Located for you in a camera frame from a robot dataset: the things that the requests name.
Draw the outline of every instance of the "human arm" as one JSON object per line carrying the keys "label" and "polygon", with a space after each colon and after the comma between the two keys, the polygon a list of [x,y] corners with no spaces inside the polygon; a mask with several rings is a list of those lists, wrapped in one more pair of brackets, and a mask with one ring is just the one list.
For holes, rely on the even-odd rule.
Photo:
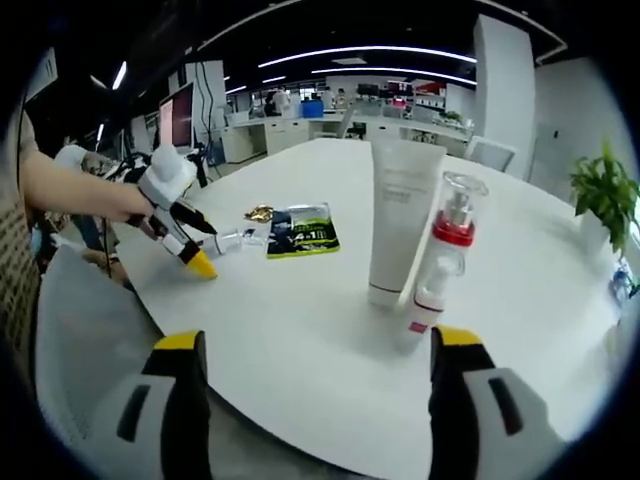
{"label": "human arm", "polygon": [[27,206],[41,211],[95,215],[117,222],[133,214],[153,214],[137,186],[58,167],[37,150],[21,163],[20,187]]}

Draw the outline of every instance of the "red label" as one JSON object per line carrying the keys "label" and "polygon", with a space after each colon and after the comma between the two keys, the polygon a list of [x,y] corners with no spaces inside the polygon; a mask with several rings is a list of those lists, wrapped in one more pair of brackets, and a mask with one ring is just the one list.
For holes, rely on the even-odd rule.
{"label": "red label", "polygon": [[424,333],[427,331],[427,328],[429,328],[428,325],[423,325],[418,322],[411,322],[411,325],[409,326],[409,330],[416,333]]}

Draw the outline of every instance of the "office desk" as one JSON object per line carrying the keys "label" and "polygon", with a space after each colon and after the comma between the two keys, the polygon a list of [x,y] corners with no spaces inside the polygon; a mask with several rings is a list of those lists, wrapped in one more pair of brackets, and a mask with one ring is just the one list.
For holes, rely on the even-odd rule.
{"label": "office desk", "polygon": [[[258,155],[274,155],[282,150],[316,138],[320,132],[338,130],[343,111],[325,114],[322,118],[256,118],[225,127],[220,131],[227,163],[242,163]],[[400,118],[354,115],[352,123],[366,124],[365,140],[381,137],[413,140],[415,133],[436,136],[436,143],[457,156],[462,156],[467,135],[448,127]]]}
{"label": "office desk", "polygon": [[[586,259],[573,209],[545,192],[452,157],[443,169],[477,175],[490,196],[442,323],[476,332],[497,366],[512,368],[547,402],[558,434],[576,438],[609,391],[597,352],[616,318],[607,292],[613,255]],[[424,480],[432,456],[430,345],[398,353],[398,319],[367,302],[372,179],[369,143],[319,139],[193,199],[220,230],[242,225],[260,203],[326,201],[341,242],[336,253],[267,260],[247,246],[218,259],[212,281],[194,278],[144,237],[118,253],[165,334],[206,332],[209,384],[242,414],[346,469]]]}

